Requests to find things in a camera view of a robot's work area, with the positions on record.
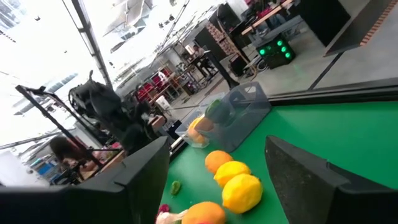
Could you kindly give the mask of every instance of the concrete floor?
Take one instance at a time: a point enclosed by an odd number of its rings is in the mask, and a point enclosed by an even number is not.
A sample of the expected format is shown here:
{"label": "concrete floor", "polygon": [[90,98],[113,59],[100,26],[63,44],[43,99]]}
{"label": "concrete floor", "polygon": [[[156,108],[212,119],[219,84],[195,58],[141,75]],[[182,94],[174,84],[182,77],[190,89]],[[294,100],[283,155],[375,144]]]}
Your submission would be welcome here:
{"label": "concrete floor", "polygon": [[[352,16],[355,16],[367,1],[341,0],[341,3]],[[397,21],[398,7],[390,13],[366,46],[345,52],[315,88],[398,77],[396,72],[398,71],[396,62],[398,58]],[[290,45],[297,54],[292,63],[263,71],[257,74],[253,80],[260,83],[267,95],[307,90],[335,57],[323,57],[325,47],[310,30],[300,34],[290,42]],[[244,50],[249,58],[253,58],[257,54],[254,47]],[[172,106],[176,110],[171,111],[173,117],[183,120],[194,108],[181,107],[192,107],[199,104],[220,79],[219,75],[214,77],[208,87],[191,96],[186,103],[182,103],[182,99],[186,97],[184,95],[175,100]],[[242,78],[238,81],[240,83],[250,82],[251,78]],[[214,88],[210,94],[214,95],[223,91],[229,91],[225,81]]]}

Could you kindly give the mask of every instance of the black stand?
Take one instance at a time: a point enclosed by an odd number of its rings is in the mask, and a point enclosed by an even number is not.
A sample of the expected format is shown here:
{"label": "black stand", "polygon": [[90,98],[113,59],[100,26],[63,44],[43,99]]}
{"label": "black stand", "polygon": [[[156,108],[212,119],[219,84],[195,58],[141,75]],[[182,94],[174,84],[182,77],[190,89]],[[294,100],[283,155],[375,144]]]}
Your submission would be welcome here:
{"label": "black stand", "polygon": [[239,83],[237,81],[233,80],[230,77],[229,73],[225,70],[224,66],[222,66],[217,61],[216,57],[209,50],[205,52],[205,55],[213,63],[213,65],[217,68],[217,70],[220,72],[220,74],[223,76],[223,78],[227,82],[230,90],[239,85]]}
{"label": "black stand", "polygon": [[56,101],[59,105],[64,107],[94,138],[98,140],[98,136],[56,94],[44,91],[43,87],[40,87],[39,89],[33,89],[18,85],[15,87],[15,89],[18,92],[20,92],[26,99],[28,99],[37,109],[39,109],[39,111],[42,112],[43,116],[45,116],[51,122],[53,122],[53,124],[55,124],[56,127],[59,130],[61,130],[61,132],[64,135],[66,135],[67,138],[69,138],[77,147],[79,147],[79,149],[85,154],[87,159],[93,161],[98,166],[95,172],[93,172],[89,176],[89,178],[96,175],[102,169],[102,167],[108,164],[116,156],[114,155],[113,157],[109,158],[104,164],[102,164],[95,156],[92,155],[90,150],[87,150],[86,147],[82,145],[80,141],[77,141],[77,139],[72,134],[70,134],[68,130],[66,130],[46,109],[42,107],[42,105],[40,105],[40,103],[38,103],[32,97],[32,95],[50,97],[51,99]]}

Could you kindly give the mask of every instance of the green table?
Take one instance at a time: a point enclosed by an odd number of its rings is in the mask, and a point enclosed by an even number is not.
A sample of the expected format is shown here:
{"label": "green table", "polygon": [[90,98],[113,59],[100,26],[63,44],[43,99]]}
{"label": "green table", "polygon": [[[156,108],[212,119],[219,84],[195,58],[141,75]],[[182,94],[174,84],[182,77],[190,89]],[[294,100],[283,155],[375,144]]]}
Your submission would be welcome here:
{"label": "green table", "polygon": [[[228,214],[228,223],[288,223],[270,180],[264,157],[265,139],[275,135],[351,172],[398,189],[398,102],[275,106],[242,145],[232,153],[245,162],[264,186],[262,201],[243,215]],[[169,169],[162,203],[178,213],[191,205],[222,204],[221,189],[205,169],[215,150],[186,148]],[[174,180],[183,184],[171,197]]]}

